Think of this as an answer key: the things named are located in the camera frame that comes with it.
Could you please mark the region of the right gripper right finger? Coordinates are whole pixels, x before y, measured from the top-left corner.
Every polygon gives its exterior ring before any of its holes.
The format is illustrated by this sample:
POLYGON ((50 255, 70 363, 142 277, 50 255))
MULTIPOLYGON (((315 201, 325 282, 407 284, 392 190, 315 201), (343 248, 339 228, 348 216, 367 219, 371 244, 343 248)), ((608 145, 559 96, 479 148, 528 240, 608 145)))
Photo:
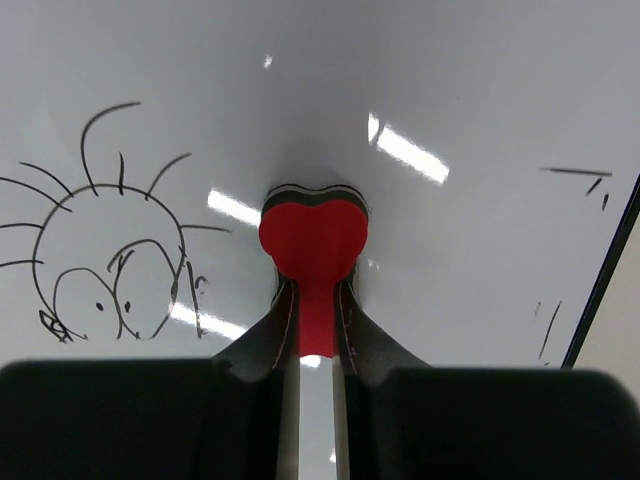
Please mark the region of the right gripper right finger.
POLYGON ((337 477, 398 479, 398 407, 389 379, 399 369, 428 364, 400 345, 364 312, 353 286, 334 290, 333 406, 337 477))

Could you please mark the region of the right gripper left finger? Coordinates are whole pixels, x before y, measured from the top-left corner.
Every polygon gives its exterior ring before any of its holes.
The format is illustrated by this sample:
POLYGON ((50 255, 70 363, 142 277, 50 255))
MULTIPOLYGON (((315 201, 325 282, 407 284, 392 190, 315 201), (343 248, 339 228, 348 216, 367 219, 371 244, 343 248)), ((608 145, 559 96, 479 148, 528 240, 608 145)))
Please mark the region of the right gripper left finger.
POLYGON ((211 479, 299 473, 299 291, 282 279, 270 310, 212 359, 211 479))

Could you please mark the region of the red whiteboard eraser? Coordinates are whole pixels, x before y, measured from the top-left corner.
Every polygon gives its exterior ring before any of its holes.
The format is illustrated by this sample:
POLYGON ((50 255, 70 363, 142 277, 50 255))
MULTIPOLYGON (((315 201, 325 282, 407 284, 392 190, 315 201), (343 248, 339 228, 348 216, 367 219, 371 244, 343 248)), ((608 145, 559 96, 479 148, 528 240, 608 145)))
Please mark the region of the red whiteboard eraser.
POLYGON ((265 198, 260 244, 298 291, 299 354, 335 351, 334 292, 354 270, 368 238, 369 210, 353 187, 311 189, 287 183, 265 198))

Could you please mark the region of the white whiteboard black rim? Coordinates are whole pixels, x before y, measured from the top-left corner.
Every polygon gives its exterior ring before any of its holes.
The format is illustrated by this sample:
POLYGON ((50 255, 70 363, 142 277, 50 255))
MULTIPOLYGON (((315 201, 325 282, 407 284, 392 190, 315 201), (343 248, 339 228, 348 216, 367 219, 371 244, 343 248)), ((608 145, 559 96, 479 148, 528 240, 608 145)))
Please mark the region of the white whiteboard black rim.
MULTIPOLYGON (((5 1, 1 475, 211 479, 212 359, 284 279, 267 193, 355 188, 398 479, 635 479, 574 366, 639 210, 635 1, 5 1)), ((332 359, 299 473, 339 479, 332 359)))

